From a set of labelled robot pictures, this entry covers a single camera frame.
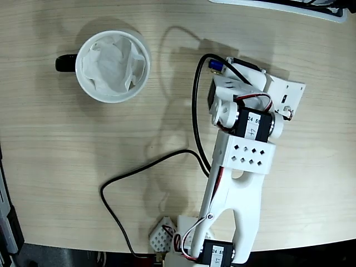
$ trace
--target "white plastic frame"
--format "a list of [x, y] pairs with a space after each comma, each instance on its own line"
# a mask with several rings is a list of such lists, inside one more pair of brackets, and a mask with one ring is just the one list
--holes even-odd
[[[211, 220], [204, 220], [195, 229], [191, 256], [195, 258], [199, 256], [205, 234], [210, 226], [223, 211], [232, 209], [236, 226], [233, 236], [235, 249], [233, 263], [242, 264], [248, 260], [259, 228], [262, 184], [265, 175], [269, 173], [274, 151], [275, 145], [272, 143], [232, 136], [222, 131], [218, 132], [211, 171], [199, 214], [199, 217], [204, 217], [212, 213], [214, 217]], [[231, 158], [236, 153], [239, 157], [243, 155], [247, 160], [241, 162], [238, 157], [237, 160], [232, 161]], [[261, 165], [258, 165], [257, 161], [252, 164], [249, 162], [250, 157], [254, 156], [258, 157], [257, 160], [261, 162]], [[221, 166], [224, 171], [214, 199], [210, 203]], [[240, 178], [233, 179], [231, 176], [233, 169], [245, 171]]]
[[213, 3], [221, 3], [221, 4], [237, 4], [240, 6], [248, 6], [248, 7], [260, 7], [266, 9], [274, 9], [279, 11], [287, 11], [291, 13], [302, 14], [306, 16], [316, 17], [326, 19], [327, 21], [333, 21], [338, 23], [343, 23], [347, 19], [347, 12], [343, 10], [343, 15], [341, 17], [332, 16], [329, 14], [317, 12], [310, 9], [303, 9], [298, 7], [286, 6], [283, 4], [275, 4], [261, 1], [253, 1], [253, 0], [209, 0]]

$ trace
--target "wooden table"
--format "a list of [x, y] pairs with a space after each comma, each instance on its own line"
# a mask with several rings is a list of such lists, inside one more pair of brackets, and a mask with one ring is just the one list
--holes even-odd
[[[356, 16], [337, 24], [206, 0], [5, 0], [0, 8], [0, 142], [11, 198], [26, 242], [128, 251], [104, 208], [99, 186], [159, 155], [196, 149], [191, 88], [199, 58], [237, 56], [270, 73], [305, 82], [285, 124], [263, 188], [254, 250], [356, 238]], [[107, 29], [132, 28], [152, 50], [144, 90], [121, 104], [88, 97], [55, 59]], [[208, 157], [216, 128], [204, 69], [199, 124]], [[178, 156], [111, 185], [106, 196], [133, 248], [148, 251], [162, 216], [198, 215], [206, 177]], [[217, 238], [234, 231], [231, 212]]]

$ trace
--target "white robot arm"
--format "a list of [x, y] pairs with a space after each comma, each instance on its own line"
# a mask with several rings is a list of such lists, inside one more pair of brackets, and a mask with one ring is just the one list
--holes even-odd
[[[229, 69], [223, 68], [221, 75], [213, 76], [208, 105], [212, 124], [219, 127], [219, 132], [210, 175], [199, 219], [185, 233], [177, 233], [181, 234], [181, 244], [178, 251], [173, 244], [172, 252], [166, 255], [168, 267], [223, 267], [247, 261], [259, 228], [264, 177], [275, 152], [268, 138], [279, 138], [284, 120], [293, 118], [305, 89], [305, 84], [266, 74], [236, 58], [227, 61], [251, 85], [240, 81]], [[233, 179], [233, 170], [242, 170], [242, 176]], [[205, 239], [210, 226], [226, 209], [234, 212], [232, 242]], [[191, 247], [187, 249], [185, 240], [193, 229]]]

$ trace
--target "mug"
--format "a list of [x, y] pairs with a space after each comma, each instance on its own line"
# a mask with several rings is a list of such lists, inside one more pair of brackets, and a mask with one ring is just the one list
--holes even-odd
[[[94, 45], [99, 39], [106, 36], [115, 36], [118, 34], [128, 38], [136, 45], [136, 47], [141, 50], [140, 52], [142, 52], [143, 56], [145, 57], [146, 65], [144, 74], [137, 84], [135, 84], [125, 93], [117, 96], [109, 96], [96, 91], [94, 82], [84, 76], [82, 71], [82, 59], [88, 53], [92, 45]], [[132, 31], [130, 29], [123, 29], [119, 31], [104, 31], [97, 33], [96, 35], [89, 38], [79, 49], [78, 54], [59, 56], [56, 59], [56, 70], [59, 72], [75, 72], [80, 86], [92, 98], [104, 103], [120, 103], [136, 96], [145, 86], [151, 70], [151, 52], [143, 36], [138, 32]]]

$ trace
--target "black wire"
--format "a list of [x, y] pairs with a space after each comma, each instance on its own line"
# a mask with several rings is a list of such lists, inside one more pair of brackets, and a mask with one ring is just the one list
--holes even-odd
[[198, 86], [199, 86], [199, 78], [204, 62], [208, 59], [212, 58], [224, 64], [227, 68], [229, 68], [235, 75], [237, 75], [244, 83], [251, 85], [251, 83], [237, 70], [235, 69], [228, 61], [224, 60], [222, 57], [219, 57], [215, 54], [205, 54], [201, 57], [198, 66], [195, 71], [194, 83], [193, 83], [193, 91], [191, 97], [191, 115], [192, 115], [192, 123], [193, 123], [193, 133], [194, 139], [196, 143], [196, 147], [198, 149], [199, 155], [206, 167], [206, 169], [210, 172], [210, 164], [207, 160], [204, 149], [202, 148], [202, 144], [200, 141], [199, 135], [199, 127], [198, 127], [198, 118], [197, 118], [197, 97], [198, 97]]
[[204, 164], [203, 164], [203, 162], [201, 161], [201, 158], [199, 158], [199, 155], [198, 155], [195, 151], [193, 151], [193, 150], [182, 149], [182, 150], [175, 151], [175, 152], [173, 152], [173, 153], [169, 153], [169, 154], [167, 154], [166, 156], [164, 156], [164, 157], [162, 157], [162, 158], [160, 158], [160, 159], [158, 159], [158, 160], [155, 160], [155, 161], [153, 161], [153, 162], [151, 162], [151, 163], [149, 163], [149, 164], [147, 164], [147, 165], [145, 165], [145, 166], [143, 166], [143, 167], [140, 167], [140, 168], [138, 168], [138, 169], [136, 169], [136, 170], [129, 171], [129, 172], [127, 172], [127, 173], [125, 173], [125, 174], [122, 174], [122, 175], [118, 175], [118, 176], [116, 176], [116, 177], [114, 177], [114, 178], [112, 178], [112, 179], [106, 181], [106, 182], [100, 187], [100, 197], [101, 197], [102, 202], [104, 203], [106, 209], [107, 209], [108, 212], [111, 214], [111, 216], [113, 217], [113, 219], [116, 221], [117, 225], [120, 227], [120, 229], [121, 229], [121, 231], [122, 231], [122, 234], [123, 234], [123, 236], [124, 236], [124, 238], [125, 238], [125, 240], [126, 240], [128, 249], [129, 249], [130, 252], [133, 254], [133, 256], [135, 256], [135, 257], [137, 257], [137, 258], [147, 258], [147, 257], [140, 257], [140, 256], [138, 256], [138, 255], [134, 252], [134, 250], [133, 250], [133, 248], [132, 248], [132, 246], [131, 246], [131, 243], [130, 243], [130, 239], [128, 238], [127, 233], [126, 233], [126, 231], [125, 231], [125, 228], [123, 228], [123, 226], [122, 226], [120, 220], [117, 218], [117, 216], [116, 216], [115, 213], [112, 211], [112, 209], [110, 208], [109, 204], [107, 203], [107, 201], [106, 201], [106, 199], [105, 199], [105, 196], [104, 196], [104, 189], [105, 189], [108, 185], [112, 184], [113, 182], [116, 182], [116, 181], [119, 181], [119, 180], [121, 180], [121, 179], [127, 178], [127, 177], [129, 177], [129, 176], [131, 176], [131, 175], [138, 174], [139, 172], [145, 171], [145, 170], [147, 170], [147, 169], [149, 169], [149, 168], [151, 168], [151, 167], [157, 165], [158, 163], [161, 163], [162, 161], [165, 161], [165, 160], [167, 160], [167, 159], [169, 159], [169, 158], [171, 158], [171, 157], [174, 157], [174, 156], [176, 156], [176, 155], [185, 154], [185, 153], [192, 154], [193, 156], [195, 156], [196, 159], [197, 159], [198, 162], [199, 162], [199, 165], [200, 165], [200, 167], [201, 167], [203, 173], [205, 174], [206, 177], [209, 177], [209, 173], [208, 173], [208, 172], [206, 171], [206, 169], [204, 168]]
[[105, 196], [104, 196], [104, 189], [112, 184], [113, 182], [119, 181], [121, 179], [127, 178], [129, 176], [138, 174], [141, 171], [145, 171], [155, 165], [157, 165], [158, 163], [161, 163], [162, 161], [165, 161], [171, 157], [174, 157], [176, 155], [180, 155], [180, 154], [184, 154], [184, 153], [188, 153], [188, 154], [192, 154], [193, 156], [196, 157], [196, 159], [199, 162], [199, 165], [201, 167], [201, 170], [203, 171], [203, 173], [205, 174], [206, 177], [209, 177], [209, 172], [210, 172], [210, 164], [209, 161], [207, 160], [205, 153], [204, 153], [204, 149], [202, 148], [201, 145], [201, 141], [200, 141], [200, 136], [199, 136], [199, 129], [198, 129], [198, 123], [197, 123], [197, 90], [198, 90], [198, 85], [199, 85], [199, 78], [200, 78], [200, 73], [202, 70], [202, 67], [204, 65], [205, 60], [207, 60], [208, 58], [213, 58], [221, 63], [223, 63], [227, 68], [229, 68], [234, 74], [236, 74], [244, 83], [247, 83], [248, 85], [251, 85], [251, 83], [237, 70], [235, 69], [228, 61], [224, 60], [223, 58], [215, 55], [215, 54], [206, 54], [204, 56], [202, 56], [202, 58], [200, 59], [196, 72], [195, 72], [195, 77], [194, 77], [194, 84], [193, 84], [193, 89], [192, 89], [192, 123], [193, 123], [193, 131], [194, 131], [194, 138], [195, 138], [195, 142], [196, 142], [196, 146], [198, 149], [198, 152], [200, 154], [199, 155], [193, 151], [193, 150], [189, 150], [189, 149], [183, 149], [183, 150], [178, 150], [175, 151], [173, 153], [169, 153], [166, 156], [153, 161], [143, 167], [140, 167], [136, 170], [127, 172], [125, 174], [116, 176], [108, 181], [106, 181], [101, 187], [100, 187], [100, 198], [102, 200], [102, 202], [104, 203], [106, 209], [108, 210], [108, 212], [111, 214], [111, 216], [113, 217], [113, 219], [116, 221], [117, 225], [119, 226], [119, 228], [121, 229], [121, 232], [126, 240], [126, 244], [128, 246], [128, 249], [130, 250], [130, 252], [132, 253], [133, 256], [137, 257], [137, 258], [147, 258], [147, 257], [140, 257], [138, 256], [130, 243], [130, 239], [127, 236], [127, 233], [125, 231], [125, 228], [122, 226], [120, 220], [117, 218], [117, 216], [115, 215], [115, 213], [112, 211], [112, 209], [110, 208], [109, 204], [107, 203]]

